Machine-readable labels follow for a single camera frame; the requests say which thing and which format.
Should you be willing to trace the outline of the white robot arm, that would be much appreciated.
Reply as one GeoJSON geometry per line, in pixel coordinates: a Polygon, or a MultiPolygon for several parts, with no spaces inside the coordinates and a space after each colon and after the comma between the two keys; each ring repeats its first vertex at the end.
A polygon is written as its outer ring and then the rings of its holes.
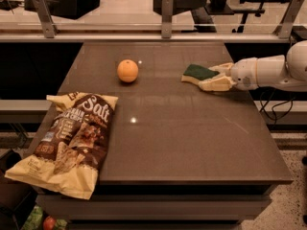
{"type": "Polygon", "coordinates": [[[254,90],[273,87],[283,91],[307,91],[307,41],[293,45],[286,56],[250,57],[236,63],[210,67],[219,74],[201,80],[203,91],[254,90]]]}

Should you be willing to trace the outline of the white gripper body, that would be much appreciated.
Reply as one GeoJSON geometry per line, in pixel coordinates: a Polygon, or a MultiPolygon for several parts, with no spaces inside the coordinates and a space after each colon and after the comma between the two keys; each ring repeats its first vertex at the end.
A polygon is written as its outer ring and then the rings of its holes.
{"type": "Polygon", "coordinates": [[[240,90],[254,90],[258,87],[256,80],[257,58],[244,58],[237,61],[230,70],[230,76],[240,90]]]}

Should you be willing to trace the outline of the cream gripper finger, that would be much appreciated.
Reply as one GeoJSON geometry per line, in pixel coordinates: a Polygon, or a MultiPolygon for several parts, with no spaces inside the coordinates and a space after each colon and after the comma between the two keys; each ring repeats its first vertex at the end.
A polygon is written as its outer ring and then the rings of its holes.
{"type": "Polygon", "coordinates": [[[203,91],[228,91],[236,82],[228,76],[221,76],[216,79],[202,80],[199,82],[199,88],[203,91]]]}
{"type": "Polygon", "coordinates": [[[212,66],[212,67],[210,67],[210,70],[217,71],[220,74],[224,74],[226,76],[230,76],[231,75],[231,68],[233,66],[234,66],[234,64],[232,62],[228,62],[228,63],[223,63],[223,64],[212,66]]]}

